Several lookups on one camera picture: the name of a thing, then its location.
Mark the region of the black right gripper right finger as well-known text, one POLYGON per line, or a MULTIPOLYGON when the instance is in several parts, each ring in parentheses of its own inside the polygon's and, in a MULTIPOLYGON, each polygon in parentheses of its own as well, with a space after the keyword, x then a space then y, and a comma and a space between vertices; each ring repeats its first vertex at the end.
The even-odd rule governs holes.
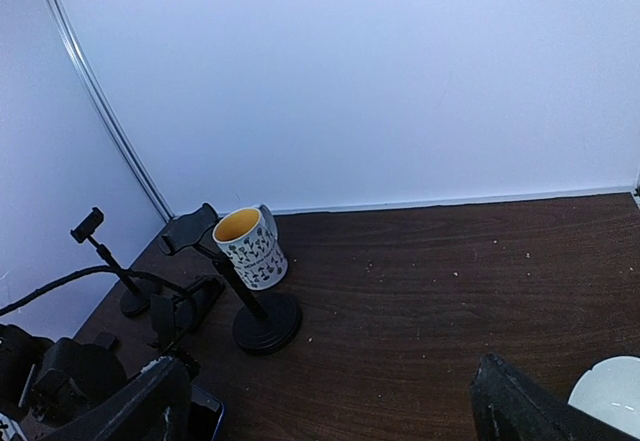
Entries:
POLYGON ((635 437, 554 396, 489 353, 470 383, 478 440, 633 440, 635 437))

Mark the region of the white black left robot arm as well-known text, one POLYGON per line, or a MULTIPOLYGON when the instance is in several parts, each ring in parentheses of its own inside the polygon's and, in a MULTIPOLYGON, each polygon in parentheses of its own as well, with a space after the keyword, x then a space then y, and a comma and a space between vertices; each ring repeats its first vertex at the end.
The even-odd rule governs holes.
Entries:
POLYGON ((47 440, 108 440, 112 433, 91 416, 127 384, 118 344, 107 332, 82 344, 2 325, 1 415, 15 422, 33 416, 54 430, 47 440))

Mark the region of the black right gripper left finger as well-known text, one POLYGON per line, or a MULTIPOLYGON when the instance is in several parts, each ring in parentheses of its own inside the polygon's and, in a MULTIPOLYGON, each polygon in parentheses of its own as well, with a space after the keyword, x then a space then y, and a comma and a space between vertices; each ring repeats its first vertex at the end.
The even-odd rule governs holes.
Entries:
POLYGON ((185 440, 191 395, 188 365, 176 356, 161 356, 110 398, 44 438, 185 440))

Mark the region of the black smartphone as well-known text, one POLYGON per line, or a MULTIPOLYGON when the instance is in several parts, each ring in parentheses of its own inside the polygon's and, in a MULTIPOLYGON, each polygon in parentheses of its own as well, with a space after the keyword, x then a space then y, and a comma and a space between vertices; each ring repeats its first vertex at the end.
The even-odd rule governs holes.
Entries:
POLYGON ((112 333, 109 332, 100 332, 95 337, 93 344, 99 346, 101 348, 106 349, 107 351, 113 352, 117 349, 120 344, 119 339, 112 333))

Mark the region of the black front phone stand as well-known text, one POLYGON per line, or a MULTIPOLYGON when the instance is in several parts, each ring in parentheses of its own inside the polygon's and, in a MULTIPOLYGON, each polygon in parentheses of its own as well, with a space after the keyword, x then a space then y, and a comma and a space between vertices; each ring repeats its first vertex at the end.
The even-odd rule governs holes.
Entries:
POLYGON ((205 203, 198 210, 173 219, 160 234, 161 250, 173 256, 185 248, 193 248, 209 258, 243 303, 232 328, 236 345, 253 356, 273 354, 297 335, 303 319, 302 309, 291 294, 273 292, 272 288, 252 291, 244 284, 212 238, 214 227, 224 217, 205 203))

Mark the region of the blue smartphone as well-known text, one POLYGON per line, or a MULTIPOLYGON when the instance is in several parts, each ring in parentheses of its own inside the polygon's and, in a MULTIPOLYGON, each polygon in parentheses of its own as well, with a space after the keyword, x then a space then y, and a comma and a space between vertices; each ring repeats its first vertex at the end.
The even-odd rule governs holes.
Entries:
POLYGON ((224 404, 200 387, 193 385, 187 426, 188 441, 214 441, 225 413, 224 404))

